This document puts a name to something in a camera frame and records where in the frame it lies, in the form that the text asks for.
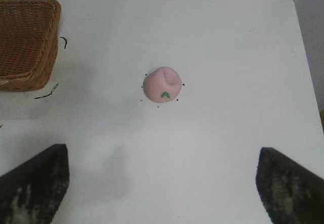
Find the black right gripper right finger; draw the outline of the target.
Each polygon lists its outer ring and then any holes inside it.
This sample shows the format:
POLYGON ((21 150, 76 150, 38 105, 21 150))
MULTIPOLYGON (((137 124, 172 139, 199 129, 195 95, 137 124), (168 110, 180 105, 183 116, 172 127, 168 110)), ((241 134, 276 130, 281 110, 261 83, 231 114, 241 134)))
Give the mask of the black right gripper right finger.
POLYGON ((323 179, 272 147, 260 150, 256 187, 272 223, 323 223, 323 179))

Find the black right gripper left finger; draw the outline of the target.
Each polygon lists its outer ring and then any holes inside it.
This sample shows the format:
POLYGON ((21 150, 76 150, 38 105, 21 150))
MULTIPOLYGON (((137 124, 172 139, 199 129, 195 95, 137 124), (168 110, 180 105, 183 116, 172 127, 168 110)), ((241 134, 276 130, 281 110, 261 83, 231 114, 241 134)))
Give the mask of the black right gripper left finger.
POLYGON ((69 177, 65 144, 54 144, 2 175, 1 223, 51 223, 69 177))

